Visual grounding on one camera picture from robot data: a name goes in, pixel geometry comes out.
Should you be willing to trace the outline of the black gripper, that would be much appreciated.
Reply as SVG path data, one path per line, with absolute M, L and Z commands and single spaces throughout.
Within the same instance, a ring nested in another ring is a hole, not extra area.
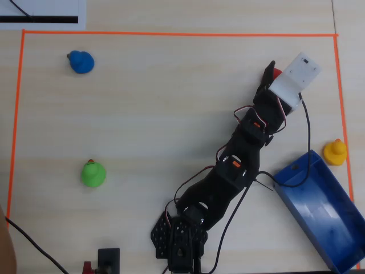
M 268 89 L 274 81 L 274 69 L 275 61 L 271 61 L 263 72 L 260 86 L 253 99 L 254 108 L 266 123 L 265 131 L 270 135 L 279 131 L 284 116 L 288 116 L 292 111 L 287 103 Z

